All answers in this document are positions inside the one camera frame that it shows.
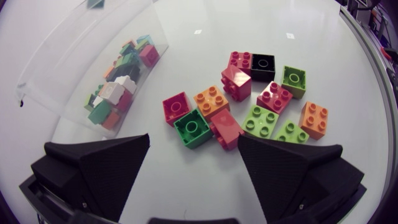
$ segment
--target white lego brick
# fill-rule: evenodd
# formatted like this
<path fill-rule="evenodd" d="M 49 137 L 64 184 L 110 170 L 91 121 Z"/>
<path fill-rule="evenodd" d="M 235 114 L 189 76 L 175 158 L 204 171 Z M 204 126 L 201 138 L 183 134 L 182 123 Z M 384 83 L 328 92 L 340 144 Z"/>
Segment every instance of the white lego brick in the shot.
<path fill-rule="evenodd" d="M 134 94 L 134 92 L 135 92 L 136 89 L 137 89 L 136 83 L 135 83 L 134 81 L 132 81 L 132 80 L 130 79 L 130 76 L 128 76 L 128 75 L 123 76 L 123 77 L 117 77 L 117 78 L 115 79 L 114 82 L 116 82 L 116 83 L 122 85 L 122 86 L 123 86 L 127 91 L 129 91 L 132 95 Z"/>
<path fill-rule="evenodd" d="M 93 106 L 94 106 L 94 108 L 96 108 L 96 107 L 99 105 L 99 103 L 101 103 L 103 100 L 104 100 L 104 99 L 102 99 L 101 97 L 96 96 L 95 99 L 94 99 L 94 101 L 93 101 Z"/>
<path fill-rule="evenodd" d="M 99 96 L 113 105 L 119 103 L 120 97 L 124 93 L 124 87 L 115 82 L 107 82 L 100 91 Z"/>

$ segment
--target white table surface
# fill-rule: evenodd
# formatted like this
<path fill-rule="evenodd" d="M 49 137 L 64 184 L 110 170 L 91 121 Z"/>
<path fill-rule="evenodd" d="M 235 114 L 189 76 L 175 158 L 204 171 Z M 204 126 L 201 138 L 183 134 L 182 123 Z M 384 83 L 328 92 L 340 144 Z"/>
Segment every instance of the white table surface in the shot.
<path fill-rule="evenodd" d="M 155 8 L 169 49 L 136 96 L 117 136 L 150 136 L 120 222 L 235 217 L 241 223 L 265 223 L 238 149 L 224 152 L 213 138 L 190 150 L 164 121 L 162 100 L 185 91 L 196 107 L 194 95 L 214 84 L 222 89 L 221 71 L 236 50 L 275 55 L 277 83 L 284 65 L 306 71 L 304 97 L 290 102 L 275 130 L 287 119 L 298 123 L 307 100 L 329 109 L 326 135 L 307 144 L 341 144 L 342 157 L 365 173 L 362 184 L 368 190 L 342 223 L 366 223 L 386 178 L 387 119 L 375 74 L 340 18 L 340 5 L 332 0 L 161 0 Z M 239 124 L 267 84 L 253 82 L 251 97 L 241 103 L 226 96 Z M 65 123 L 61 119 L 53 141 L 98 138 Z"/>

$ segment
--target pile of lego bricks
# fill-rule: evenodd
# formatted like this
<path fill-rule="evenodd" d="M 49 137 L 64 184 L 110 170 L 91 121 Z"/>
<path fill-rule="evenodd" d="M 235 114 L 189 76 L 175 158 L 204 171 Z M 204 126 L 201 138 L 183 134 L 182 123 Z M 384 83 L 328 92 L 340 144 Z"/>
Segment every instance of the pile of lego bricks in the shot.
<path fill-rule="evenodd" d="M 234 101 L 243 101 L 251 95 L 252 80 L 269 82 L 257 97 L 242 125 L 231 115 L 228 100 L 211 86 L 195 95 L 197 108 L 192 110 L 185 92 L 163 101 L 166 122 L 174 127 L 183 144 L 190 149 L 203 144 L 213 135 L 221 147 L 230 151 L 237 146 L 240 134 L 270 139 L 279 115 L 292 98 L 301 99 L 305 93 L 305 71 L 284 66 L 280 85 L 274 81 L 273 55 L 232 52 L 228 66 L 221 72 L 224 93 Z M 326 133 L 328 110 L 307 101 L 298 123 L 284 121 L 273 139 L 304 144 L 308 138 L 320 139 Z"/>
<path fill-rule="evenodd" d="M 149 35 L 126 42 L 120 56 L 113 62 L 103 77 L 104 84 L 90 94 L 84 107 L 90 112 L 88 119 L 93 124 L 112 130 L 121 120 L 132 103 L 132 96 L 137 90 L 136 82 L 140 78 L 140 66 L 152 68 L 159 59 L 159 54 Z"/>

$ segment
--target clear plastic bin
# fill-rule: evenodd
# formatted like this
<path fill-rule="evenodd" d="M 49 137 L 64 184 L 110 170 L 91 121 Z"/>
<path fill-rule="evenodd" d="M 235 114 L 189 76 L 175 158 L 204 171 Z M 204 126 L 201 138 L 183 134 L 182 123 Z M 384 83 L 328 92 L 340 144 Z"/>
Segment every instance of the clear plastic bin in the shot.
<path fill-rule="evenodd" d="M 43 41 L 22 72 L 16 96 L 19 101 L 28 96 L 66 119 L 113 137 L 168 45 L 151 0 L 105 0 L 103 6 L 97 1 L 80 4 Z M 130 99 L 126 90 L 131 82 L 126 78 L 119 78 L 118 84 L 108 79 L 106 88 L 98 89 L 112 66 L 120 68 L 111 73 L 115 78 L 128 75 L 135 81 Z M 120 87 L 124 91 L 118 101 Z M 104 103 L 97 104 L 101 98 Z"/>

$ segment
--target lime green lego brick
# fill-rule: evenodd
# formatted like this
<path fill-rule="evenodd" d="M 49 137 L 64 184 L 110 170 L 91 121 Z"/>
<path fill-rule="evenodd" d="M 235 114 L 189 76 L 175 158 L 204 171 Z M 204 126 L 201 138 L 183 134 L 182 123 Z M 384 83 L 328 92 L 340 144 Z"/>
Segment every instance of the lime green lego brick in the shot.
<path fill-rule="evenodd" d="M 147 39 L 144 39 L 141 42 L 139 42 L 139 44 L 137 44 L 134 49 L 136 49 L 138 51 L 138 53 L 141 53 L 142 50 L 144 50 L 144 47 L 147 46 L 148 44 L 149 44 L 149 41 Z"/>
<path fill-rule="evenodd" d="M 103 100 L 88 115 L 88 119 L 90 119 L 90 121 L 94 124 L 101 124 L 106 120 L 111 110 L 112 106 L 108 102 Z"/>
<path fill-rule="evenodd" d="M 282 88 L 293 94 L 294 98 L 301 99 L 305 93 L 305 71 L 284 66 Z"/>
<path fill-rule="evenodd" d="M 190 149 L 198 147 L 213 136 L 213 132 L 198 109 L 178 119 L 174 122 L 174 127 L 184 146 Z"/>
<path fill-rule="evenodd" d="M 278 118 L 277 113 L 253 105 L 242 124 L 242 129 L 252 136 L 269 139 Z"/>
<path fill-rule="evenodd" d="M 95 99 L 95 95 L 90 94 L 90 95 L 87 96 L 87 98 L 85 100 L 85 106 L 84 106 L 84 108 L 86 108 L 86 110 L 88 110 L 90 112 L 93 111 L 93 109 L 94 109 L 93 108 L 94 99 Z"/>
<path fill-rule="evenodd" d="M 310 136 L 292 121 L 287 120 L 280 128 L 274 140 L 304 144 Z"/>

